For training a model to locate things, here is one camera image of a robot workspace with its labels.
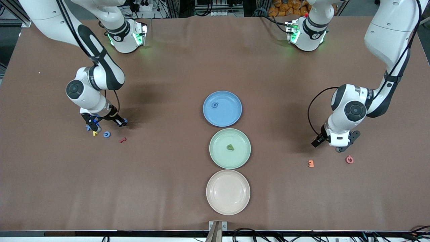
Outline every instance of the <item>green plate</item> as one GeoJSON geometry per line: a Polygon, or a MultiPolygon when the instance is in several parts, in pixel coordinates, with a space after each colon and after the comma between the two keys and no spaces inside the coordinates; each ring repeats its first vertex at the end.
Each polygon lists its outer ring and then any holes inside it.
{"type": "Polygon", "coordinates": [[[212,160],[224,169],[236,169],[249,159],[251,143],[248,137],[237,129],[223,129],[211,139],[209,153],[212,160]]]}

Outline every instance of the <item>blue plate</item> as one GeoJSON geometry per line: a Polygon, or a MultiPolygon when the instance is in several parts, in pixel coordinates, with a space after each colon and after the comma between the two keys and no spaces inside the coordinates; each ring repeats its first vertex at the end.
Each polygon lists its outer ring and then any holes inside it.
{"type": "Polygon", "coordinates": [[[218,127],[227,127],[239,120],[242,114],[242,103],[231,92],[214,92],[203,103],[203,114],[209,123],[218,127]]]}

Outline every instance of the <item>gray floor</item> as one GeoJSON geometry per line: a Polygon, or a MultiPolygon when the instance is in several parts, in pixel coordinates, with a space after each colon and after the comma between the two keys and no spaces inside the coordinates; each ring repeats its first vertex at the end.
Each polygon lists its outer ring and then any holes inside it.
{"type": "MultiPolygon", "coordinates": [[[[79,5],[72,3],[70,0],[65,0],[71,12],[78,19],[96,19],[93,14],[85,10],[79,5]]],[[[343,10],[342,16],[373,16],[378,10],[378,6],[374,4],[374,0],[353,0],[350,1],[347,7],[343,10]]],[[[15,48],[18,34],[21,28],[0,28],[0,62],[8,64],[15,48]]],[[[418,31],[423,49],[430,58],[430,22],[428,28],[421,26],[418,31]]]]}

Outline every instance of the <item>brown table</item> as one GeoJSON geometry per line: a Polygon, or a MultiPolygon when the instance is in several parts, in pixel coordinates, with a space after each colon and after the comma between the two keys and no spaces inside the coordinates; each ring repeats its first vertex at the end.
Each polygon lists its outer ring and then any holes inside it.
{"type": "MultiPolygon", "coordinates": [[[[430,68],[418,40],[385,115],[365,119],[345,153],[310,145],[306,110],[319,91],[344,83],[376,88],[382,79],[385,66],[363,41],[370,21],[334,18],[325,43],[305,53],[259,18],[158,19],[147,46],[131,54],[116,52],[96,21],[84,22],[126,74],[118,94],[129,125],[103,121],[109,139],[87,132],[65,95],[75,71],[91,62],[74,46],[23,29],[0,89],[0,229],[199,230],[209,220],[265,230],[428,224],[430,68]],[[217,90],[241,99],[232,127],[253,149],[237,169],[251,200],[234,216],[214,212],[205,196],[221,170],[208,152],[221,128],[204,119],[202,104],[217,90]]],[[[331,114],[332,93],[312,107],[316,127],[331,114]]],[[[108,98],[115,103],[113,93],[108,98]]]]}

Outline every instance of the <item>white plate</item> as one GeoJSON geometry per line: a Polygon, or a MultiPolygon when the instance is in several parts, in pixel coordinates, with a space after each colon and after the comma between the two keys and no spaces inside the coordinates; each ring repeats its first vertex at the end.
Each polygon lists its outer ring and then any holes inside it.
{"type": "Polygon", "coordinates": [[[206,186],[209,205],[222,215],[240,213],[249,202],[251,188],[246,178],[234,170],[215,173],[206,186]]]}

